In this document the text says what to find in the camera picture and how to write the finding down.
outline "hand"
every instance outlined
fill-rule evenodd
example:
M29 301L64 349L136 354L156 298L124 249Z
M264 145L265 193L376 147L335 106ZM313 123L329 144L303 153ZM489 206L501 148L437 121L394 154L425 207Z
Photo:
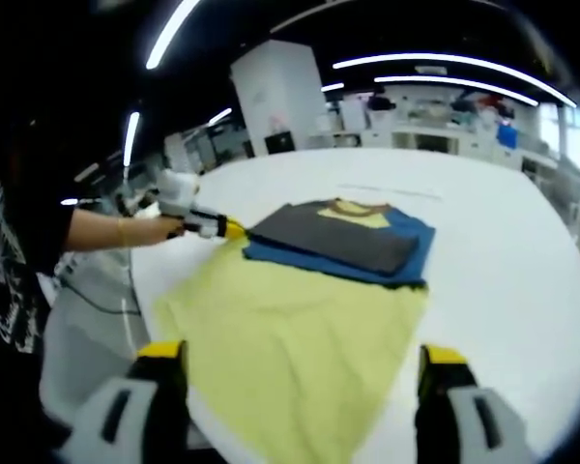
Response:
M157 217L153 220L159 223L160 242L185 235L185 225L180 219Z

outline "white cabinet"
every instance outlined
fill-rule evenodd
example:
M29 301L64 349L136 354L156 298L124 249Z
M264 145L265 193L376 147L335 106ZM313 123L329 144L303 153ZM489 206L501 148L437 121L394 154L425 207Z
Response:
M492 162L492 144L473 135L459 137L460 157Z
M492 162L515 171L522 170L522 155L517 150L495 144L492 148Z
M393 136L390 131L364 130L361 132L364 148L393 148Z

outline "black t-shirt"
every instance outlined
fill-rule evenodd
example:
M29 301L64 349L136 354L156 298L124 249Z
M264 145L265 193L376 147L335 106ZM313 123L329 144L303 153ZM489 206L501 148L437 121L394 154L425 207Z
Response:
M40 353L49 305L36 272L52 274L72 215L46 187L6 191L0 183L0 350Z
M52 274L73 208L50 183L0 183L0 455L42 460L54 448L39 399L43 331L49 304L36 272Z

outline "round table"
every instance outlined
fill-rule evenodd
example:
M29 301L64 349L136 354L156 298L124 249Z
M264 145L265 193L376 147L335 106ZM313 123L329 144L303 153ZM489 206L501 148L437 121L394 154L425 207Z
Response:
M341 197L387 202L437 229L424 276L427 311L387 406L355 462L416 462L419 346L457 349L482 386L522 417L543 456L580 417L580 253L520 172L414 150L330 149L237 161L202 178L198 203L250 227L284 203ZM135 292L152 339L155 299L219 245L194 236L132 252ZM264 462L206 408L195 423L231 463Z

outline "wall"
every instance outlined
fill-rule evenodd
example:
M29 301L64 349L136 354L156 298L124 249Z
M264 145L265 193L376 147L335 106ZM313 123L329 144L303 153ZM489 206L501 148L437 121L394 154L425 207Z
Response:
M190 154L197 154L205 170L213 169L217 165L215 151L211 139L205 130L201 130L197 135L188 137L185 146Z
M165 137L163 146L173 170L178 172L197 172L199 170L199 166L194 165L193 160L189 157L183 135L180 132Z
M146 174L151 180L155 181L163 170L163 155L161 153L153 153L144 159L144 164Z
M462 94L462 89L431 85L388 85L385 94L392 102L401 102L406 97L411 104L419 100L441 100L450 102Z
M520 131L536 138L541 138L539 130L539 110L524 103L513 103L515 108L514 125Z
M243 143L247 141L249 141L247 130L233 130L233 128L228 126L224 128L223 132L213 137L213 143L215 143L219 153L228 150L234 155L240 155L245 152Z
M307 148L317 116L326 112L310 47L262 43L232 65L232 80L256 156L268 155L264 139L280 131L292 132L297 149Z

